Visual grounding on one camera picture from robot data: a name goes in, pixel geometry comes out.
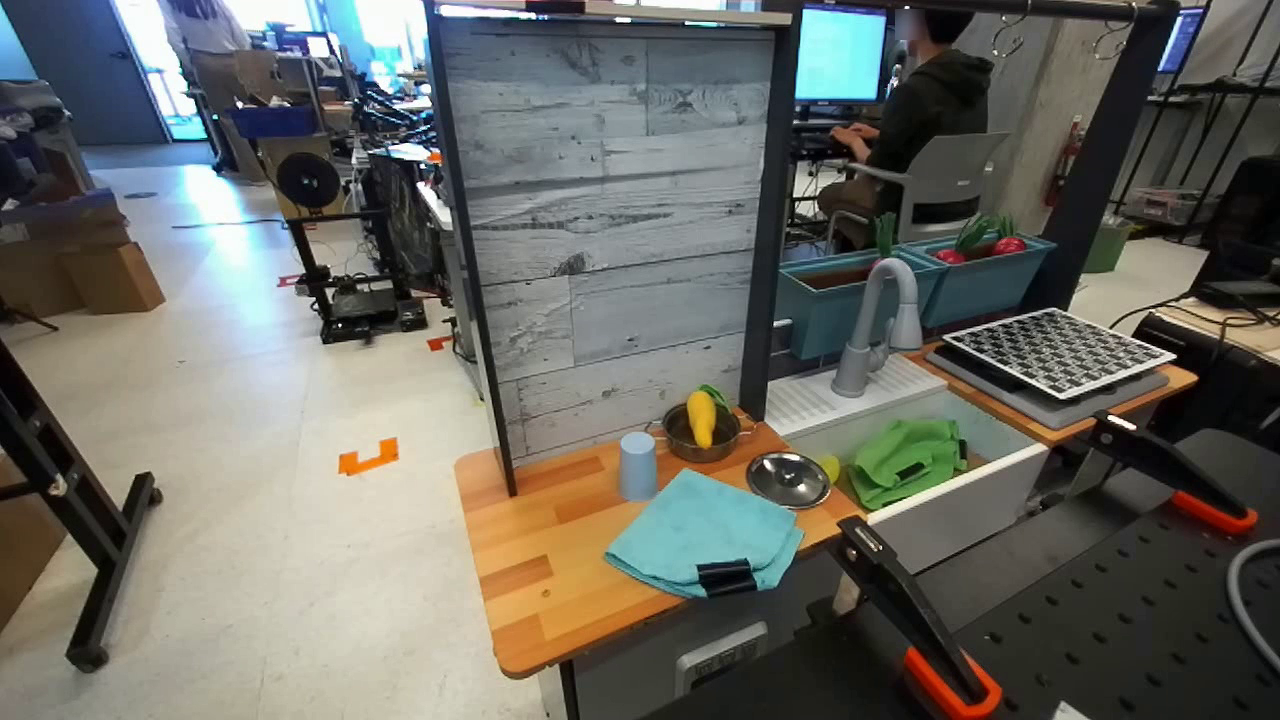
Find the blue cup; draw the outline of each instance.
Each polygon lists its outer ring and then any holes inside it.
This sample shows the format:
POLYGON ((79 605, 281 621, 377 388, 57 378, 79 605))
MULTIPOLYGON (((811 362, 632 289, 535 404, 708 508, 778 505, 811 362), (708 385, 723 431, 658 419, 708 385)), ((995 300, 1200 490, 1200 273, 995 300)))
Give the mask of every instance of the blue cup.
POLYGON ((649 500, 655 490, 655 439, 649 431, 628 431, 620 439, 620 451, 623 451, 620 490, 628 500, 649 500))

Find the black grid tray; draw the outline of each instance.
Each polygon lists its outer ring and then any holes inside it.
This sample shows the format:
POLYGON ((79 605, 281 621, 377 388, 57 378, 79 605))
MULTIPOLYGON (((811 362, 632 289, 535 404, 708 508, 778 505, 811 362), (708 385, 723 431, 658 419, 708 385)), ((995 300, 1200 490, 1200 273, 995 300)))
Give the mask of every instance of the black grid tray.
MULTIPOLYGON (((1229 609, 1240 548, 1161 508, 968 625, 958 642, 1003 683, 1006 715, 1051 715, 1060 698, 1084 715, 1280 715, 1280 675, 1229 609)), ((1274 554, 1244 567, 1244 605, 1274 642, 1274 554)))
POLYGON ((1075 320, 1060 308, 948 330, 944 347, 948 357, 968 357, 968 362, 979 362, 987 375, 1003 375, 1051 399, 1078 399, 1170 362, 1170 353, 1075 320))

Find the orange tape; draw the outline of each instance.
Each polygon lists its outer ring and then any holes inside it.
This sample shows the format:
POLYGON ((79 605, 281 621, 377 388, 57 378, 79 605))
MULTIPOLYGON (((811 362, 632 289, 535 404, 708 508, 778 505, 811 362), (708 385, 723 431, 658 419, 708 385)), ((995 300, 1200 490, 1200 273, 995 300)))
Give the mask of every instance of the orange tape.
POLYGON ((400 460, 400 439, 397 439, 397 437, 385 437, 385 439, 377 444, 377 454, 364 454, 364 460, 359 460, 359 451, 344 451, 344 454, 335 454, 335 467, 341 467, 344 477, 364 477, 364 473, 385 467, 385 465, 397 465, 397 460, 400 460))
POLYGON ((963 655, 972 675, 984 683, 984 698, 968 703, 926 661, 925 652, 908 649, 903 652, 903 675, 908 683, 933 703, 934 715, 944 720, 984 720, 995 715, 1003 703, 1003 688, 972 661, 963 655))
POLYGON ((1212 531, 1219 531, 1219 535, 1246 535, 1246 531, 1255 528, 1255 519, 1261 519, 1255 508, 1244 510, 1244 517, 1229 517, 1229 510, 1203 505, 1203 500, 1191 495, 1191 490, 1170 490, 1169 505, 1170 505, 1185 519, 1203 523, 1203 528, 1212 528, 1212 531))

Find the white sink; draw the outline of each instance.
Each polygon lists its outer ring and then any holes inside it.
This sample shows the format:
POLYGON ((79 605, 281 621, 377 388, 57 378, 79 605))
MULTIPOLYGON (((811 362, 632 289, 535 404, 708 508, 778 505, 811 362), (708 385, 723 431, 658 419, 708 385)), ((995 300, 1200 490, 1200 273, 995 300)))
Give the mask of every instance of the white sink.
POLYGON ((782 375, 767 385, 762 415, 803 454, 850 454, 893 419, 957 419, 974 467, 867 517, 899 565, 918 570, 1015 523, 1047 448, 953 396, 933 373, 903 362, 884 362, 858 399, 836 396, 830 373, 782 375))

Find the blue towel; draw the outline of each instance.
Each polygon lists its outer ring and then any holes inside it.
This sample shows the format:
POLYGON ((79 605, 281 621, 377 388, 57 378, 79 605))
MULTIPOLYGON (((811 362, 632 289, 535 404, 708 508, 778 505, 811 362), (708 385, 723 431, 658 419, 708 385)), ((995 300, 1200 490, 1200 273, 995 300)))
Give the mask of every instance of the blue towel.
POLYGON ((613 567, 672 597, 708 597, 694 567, 746 559, 754 588, 790 567, 800 528, 788 508, 680 473, 604 550, 613 567))

